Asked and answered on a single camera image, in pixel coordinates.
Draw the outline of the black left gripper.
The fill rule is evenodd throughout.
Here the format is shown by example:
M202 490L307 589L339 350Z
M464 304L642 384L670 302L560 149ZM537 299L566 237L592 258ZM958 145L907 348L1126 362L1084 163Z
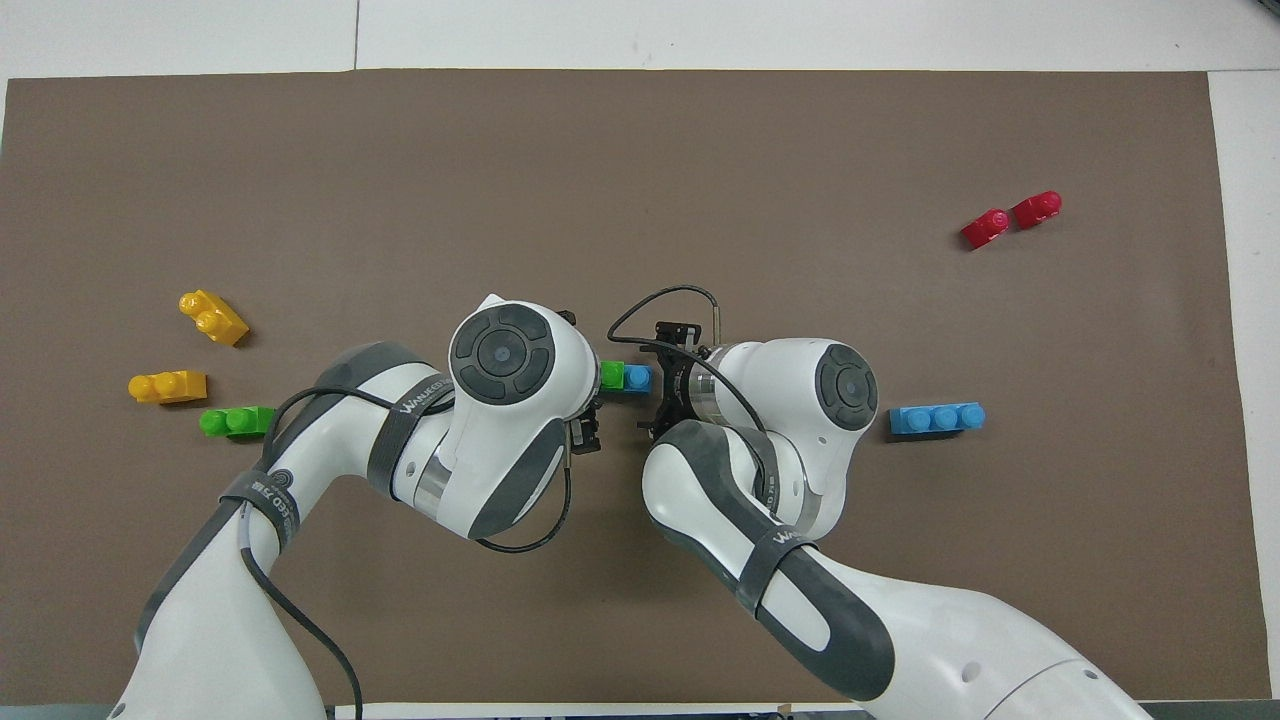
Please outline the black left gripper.
M564 421L575 455L602 448L598 438L600 365L594 348L576 327L571 310L557 311L557 411Z

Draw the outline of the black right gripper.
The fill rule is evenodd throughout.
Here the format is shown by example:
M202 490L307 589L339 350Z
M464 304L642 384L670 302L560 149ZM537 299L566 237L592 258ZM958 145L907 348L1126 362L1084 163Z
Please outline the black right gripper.
M655 342L650 342L650 351L655 355L655 363L660 369L660 401L655 406L653 419L637 423L637 429L645 430L650 442L657 442L680 421L696 418L689 398L689 379L698 369L692 355L701 356L698 350L700 340L699 324L677 322L655 324Z

